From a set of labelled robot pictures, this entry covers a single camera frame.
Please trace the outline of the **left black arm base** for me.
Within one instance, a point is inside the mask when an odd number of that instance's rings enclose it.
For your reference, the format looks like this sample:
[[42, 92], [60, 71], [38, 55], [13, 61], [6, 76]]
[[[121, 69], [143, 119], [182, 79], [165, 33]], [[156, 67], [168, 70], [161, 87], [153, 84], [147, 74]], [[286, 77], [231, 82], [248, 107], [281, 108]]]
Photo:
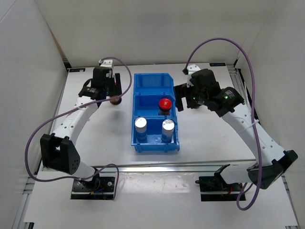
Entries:
[[71, 200], [114, 200], [118, 185], [118, 175], [95, 175], [91, 181], [74, 180]]

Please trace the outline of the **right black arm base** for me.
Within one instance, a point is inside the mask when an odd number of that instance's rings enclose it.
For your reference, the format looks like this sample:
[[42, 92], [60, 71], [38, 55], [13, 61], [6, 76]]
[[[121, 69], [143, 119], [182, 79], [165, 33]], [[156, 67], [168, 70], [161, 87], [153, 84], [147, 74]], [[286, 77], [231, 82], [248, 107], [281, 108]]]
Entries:
[[236, 201], [243, 185], [242, 183], [227, 184], [221, 178], [221, 172], [229, 164], [220, 167], [213, 176], [201, 176], [195, 183], [199, 185], [202, 202]]

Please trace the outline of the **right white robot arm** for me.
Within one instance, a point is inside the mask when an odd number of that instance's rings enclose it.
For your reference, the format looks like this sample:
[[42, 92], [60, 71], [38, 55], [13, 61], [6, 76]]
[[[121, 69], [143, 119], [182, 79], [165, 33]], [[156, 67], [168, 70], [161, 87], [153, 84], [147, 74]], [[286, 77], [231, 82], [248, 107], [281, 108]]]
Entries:
[[248, 167], [225, 165], [214, 174], [214, 186], [221, 191], [234, 183], [252, 183], [261, 189], [273, 184], [298, 158], [294, 150], [285, 150], [251, 117], [244, 98], [233, 87], [221, 88], [212, 70], [192, 65], [183, 69], [187, 82], [174, 87], [176, 108], [183, 111], [201, 105], [215, 112], [233, 128], [255, 156]]

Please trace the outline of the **silver-top shaker can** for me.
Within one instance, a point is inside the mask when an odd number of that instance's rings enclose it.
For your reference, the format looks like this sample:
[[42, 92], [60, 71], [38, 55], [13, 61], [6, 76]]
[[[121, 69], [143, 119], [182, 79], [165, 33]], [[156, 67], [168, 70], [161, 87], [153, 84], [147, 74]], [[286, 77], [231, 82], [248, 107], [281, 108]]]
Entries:
[[134, 122], [136, 137], [139, 141], [147, 138], [147, 120], [144, 117], [138, 117]]
[[163, 142], [171, 142], [174, 133], [175, 123], [171, 119], [166, 119], [162, 123], [162, 136], [161, 140]]

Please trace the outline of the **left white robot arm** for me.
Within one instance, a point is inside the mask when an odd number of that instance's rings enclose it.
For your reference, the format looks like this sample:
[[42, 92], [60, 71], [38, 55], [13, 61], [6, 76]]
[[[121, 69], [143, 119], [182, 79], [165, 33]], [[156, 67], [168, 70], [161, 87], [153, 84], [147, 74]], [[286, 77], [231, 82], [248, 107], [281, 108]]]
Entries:
[[113, 73], [111, 66], [94, 68], [92, 78], [85, 82], [78, 94], [74, 105], [76, 111], [68, 114], [50, 135], [41, 137], [43, 165], [79, 178], [89, 191], [98, 189], [100, 179], [97, 170], [81, 161], [75, 145], [85, 124], [100, 107], [101, 100], [113, 97], [119, 104], [121, 94], [120, 75]]

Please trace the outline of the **red-lid sauce jar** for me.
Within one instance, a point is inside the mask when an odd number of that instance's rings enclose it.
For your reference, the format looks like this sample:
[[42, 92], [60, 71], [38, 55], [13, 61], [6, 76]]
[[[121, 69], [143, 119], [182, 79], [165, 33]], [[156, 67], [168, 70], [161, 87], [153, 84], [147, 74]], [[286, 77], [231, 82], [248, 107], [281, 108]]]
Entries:
[[168, 116], [172, 108], [172, 101], [168, 98], [162, 98], [159, 101], [159, 113], [158, 115]]
[[122, 102], [122, 98], [118, 95], [112, 96], [109, 100], [112, 105], [119, 105]]

